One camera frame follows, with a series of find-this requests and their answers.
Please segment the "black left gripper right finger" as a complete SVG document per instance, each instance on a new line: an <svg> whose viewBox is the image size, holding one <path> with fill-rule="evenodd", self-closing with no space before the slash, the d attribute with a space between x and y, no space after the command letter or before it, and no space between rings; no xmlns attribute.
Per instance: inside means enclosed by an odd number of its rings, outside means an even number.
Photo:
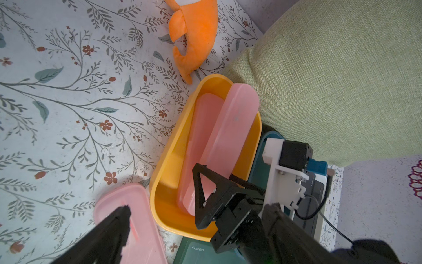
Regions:
<svg viewBox="0 0 422 264"><path fill-rule="evenodd" d="M278 203L264 206L262 225L275 264L344 263L285 215Z"/></svg>

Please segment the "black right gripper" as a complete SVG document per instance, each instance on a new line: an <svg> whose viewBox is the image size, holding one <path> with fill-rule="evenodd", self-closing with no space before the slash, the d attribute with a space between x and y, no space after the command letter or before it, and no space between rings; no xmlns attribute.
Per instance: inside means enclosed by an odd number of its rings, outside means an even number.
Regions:
<svg viewBox="0 0 422 264"><path fill-rule="evenodd" d="M195 225L218 231L211 239L217 254L237 249L249 264L272 264L273 257L259 214L265 190L233 174L225 178L205 165L192 169Z"/></svg>

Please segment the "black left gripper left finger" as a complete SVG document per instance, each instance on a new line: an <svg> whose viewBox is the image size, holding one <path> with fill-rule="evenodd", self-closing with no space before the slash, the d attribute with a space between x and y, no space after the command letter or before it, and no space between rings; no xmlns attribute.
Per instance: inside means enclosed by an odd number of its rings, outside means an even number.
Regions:
<svg viewBox="0 0 422 264"><path fill-rule="evenodd" d="M118 264L130 233L128 206L115 209L54 264Z"/></svg>

